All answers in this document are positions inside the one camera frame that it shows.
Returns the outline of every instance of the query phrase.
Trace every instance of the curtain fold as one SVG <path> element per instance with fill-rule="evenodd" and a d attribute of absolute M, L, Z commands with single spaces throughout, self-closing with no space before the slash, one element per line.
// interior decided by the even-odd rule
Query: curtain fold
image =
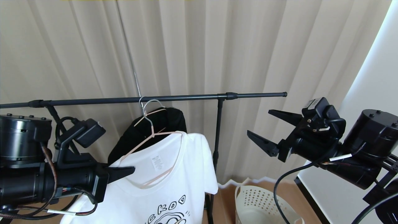
<path fill-rule="evenodd" d="M 390 3 L 0 1 L 0 102 L 138 96 L 134 69 L 143 96 L 287 91 L 287 98 L 225 101 L 222 115 L 218 181 L 277 178 L 304 159 L 269 158 L 246 130 L 279 142 L 293 127 L 269 109 L 300 113 L 321 96 L 338 108 Z M 216 100 L 164 104 L 181 109 L 188 132 L 203 133 L 214 147 Z M 79 148 L 99 161 L 140 116 L 139 104 L 57 110 L 107 130 Z M 8 112 L 49 117 L 43 108 L 1 111 Z"/>

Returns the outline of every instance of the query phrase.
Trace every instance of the clothing rack bar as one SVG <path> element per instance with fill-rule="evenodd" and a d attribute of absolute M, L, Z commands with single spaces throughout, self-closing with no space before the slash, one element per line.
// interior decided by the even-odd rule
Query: clothing rack bar
<path fill-rule="evenodd" d="M 99 98 L 99 99 L 79 99 L 79 100 L 33 100 L 25 103 L 11 103 L 11 104 L 0 104 L 1 109 L 5 108 L 20 108 L 20 107 L 32 107 L 42 108 L 46 107 L 50 112 L 51 116 L 60 126 L 62 132 L 66 131 L 65 126 L 60 122 L 57 111 L 54 106 L 68 106 L 68 105 L 88 105 L 88 104 L 117 104 L 117 103 L 134 103 L 134 102 L 148 102 L 150 100 L 158 101 L 183 101 L 183 100 L 218 100 L 217 104 L 217 124 L 216 124 L 216 138 L 213 152 L 213 165 L 214 171 L 217 170 L 217 162 L 219 159 L 219 141 L 220 141 L 220 130 L 221 130 L 221 116 L 222 106 L 224 100 L 233 100 L 238 98 L 258 98 L 258 97 L 287 97 L 287 92 L 272 92 L 272 93 L 244 93 L 238 94 L 234 92 L 227 92 L 224 94 L 202 94 L 202 95 L 180 95 L 180 96 L 145 96 L 145 97 L 126 97 L 126 98 Z M 74 153 L 79 153 L 76 146 L 70 144 Z M 205 204 L 207 211 L 207 218 L 209 224 L 214 224 L 213 221 L 213 203 L 214 195 L 205 196 Z"/>
<path fill-rule="evenodd" d="M 227 92 L 224 94 L 202 94 L 202 95 L 180 95 L 180 96 L 144 96 L 142 97 L 124 97 L 124 98 L 99 98 L 99 99 L 79 99 L 79 100 L 33 100 L 24 103 L 0 104 L 1 109 L 32 107 L 42 108 L 47 106 L 69 106 L 69 105 L 88 105 L 88 104 L 118 104 L 118 103 L 135 103 L 148 102 L 156 99 L 158 101 L 183 101 L 183 100 L 233 100 L 237 98 L 253 98 L 253 97 L 286 97 L 287 92 L 271 92 L 271 93 L 249 93 L 238 94 Z"/>

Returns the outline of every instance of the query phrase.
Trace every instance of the shirt neckline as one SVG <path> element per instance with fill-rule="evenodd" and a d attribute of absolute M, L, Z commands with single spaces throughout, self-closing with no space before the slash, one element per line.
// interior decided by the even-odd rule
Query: shirt neckline
<path fill-rule="evenodd" d="M 183 158 L 184 153 L 185 153 L 185 149 L 186 149 L 186 139 L 187 139 L 186 136 L 187 136 L 187 133 L 182 132 L 182 131 L 176 131 L 176 132 L 179 132 L 181 134 L 179 134 L 179 133 L 170 134 L 169 136 L 167 136 L 163 140 L 155 143 L 154 145 L 151 145 L 151 146 L 149 146 L 149 147 L 147 147 L 147 148 L 145 148 L 145 149 L 143 149 L 143 150 L 141 150 L 139 152 L 132 153 L 132 154 L 130 154 L 127 157 L 127 158 L 129 158 L 130 156 L 133 156 L 133 157 L 143 158 L 143 159 L 147 158 L 150 154 L 154 153 L 154 151 L 156 149 L 163 148 L 166 143 L 173 143 L 174 141 L 178 141 L 178 139 L 180 139 L 180 147 L 178 149 L 179 152 L 178 152 L 178 155 L 177 155 L 177 158 L 176 158 L 176 162 L 175 162 L 174 168 L 171 170 L 171 172 L 168 175 L 163 177 L 163 179 L 161 179 L 154 186 L 146 187 L 144 189 L 141 189 L 139 186 L 136 186 L 135 184 L 131 183 L 129 181 L 129 179 L 127 179 L 127 178 L 122 178 L 120 180 L 117 180 L 117 181 L 114 182 L 114 184 L 118 188 L 120 188 L 122 191 L 124 191 L 125 193 L 127 193 L 129 195 L 132 195 L 132 196 L 148 195 L 148 194 L 151 194 L 151 193 L 154 193 L 154 192 L 158 191 L 164 185 L 166 185 L 170 181 L 170 179 L 174 176 L 174 174 L 178 171 L 178 169 L 180 167 L 180 164 L 181 164 L 181 161 L 182 161 L 182 158 Z M 112 164 L 112 167 L 123 167 L 123 166 L 120 166 L 120 165 L 123 165 L 123 161 L 120 162 L 120 159 L 119 159 L 114 164 Z M 126 185 L 129 186 L 129 190 L 128 191 L 124 190 L 124 188 L 125 188 L 124 186 L 126 186 Z"/>

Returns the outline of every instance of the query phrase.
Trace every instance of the brown floor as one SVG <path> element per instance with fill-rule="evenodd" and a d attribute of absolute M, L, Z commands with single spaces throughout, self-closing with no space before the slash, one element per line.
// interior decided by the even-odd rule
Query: brown floor
<path fill-rule="evenodd" d="M 255 185 L 265 188 L 269 191 L 273 189 L 273 183 L 262 181 L 260 183 L 245 183 L 245 185 Z M 235 186 L 229 185 L 224 189 L 219 189 L 219 192 L 214 197 L 213 220 L 215 224 L 234 224 L 235 223 Z M 300 189 L 293 181 L 285 181 L 278 186 L 278 195 L 287 201 L 293 209 L 305 220 L 306 224 L 320 224 L 321 221 L 316 216 L 315 212 L 301 193 Z M 71 198 L 62 198 L 58 204 L 51 205 L 49 208 L 60 210 L 70 202 Z M 54 217 L 47 220 L 27 221 L 14 220 L 12 224 L 55 224 L 59 223 L 62 216 Z M 203 224 L 208 224 L 206 211 L 203 213 Z"/>

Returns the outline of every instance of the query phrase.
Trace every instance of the laundry basket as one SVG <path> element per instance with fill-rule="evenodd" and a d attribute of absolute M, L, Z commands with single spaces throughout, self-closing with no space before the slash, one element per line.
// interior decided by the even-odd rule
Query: laundry basket
<path fill-rule="evenodd" d="M 291 224 L 304 224 L 304 220 L 281 197 L 279 205 Z M 236 224 L 284 224 L 275 205 L 273 193 L 256 186 L 238 186 L 235 190 Z"/>

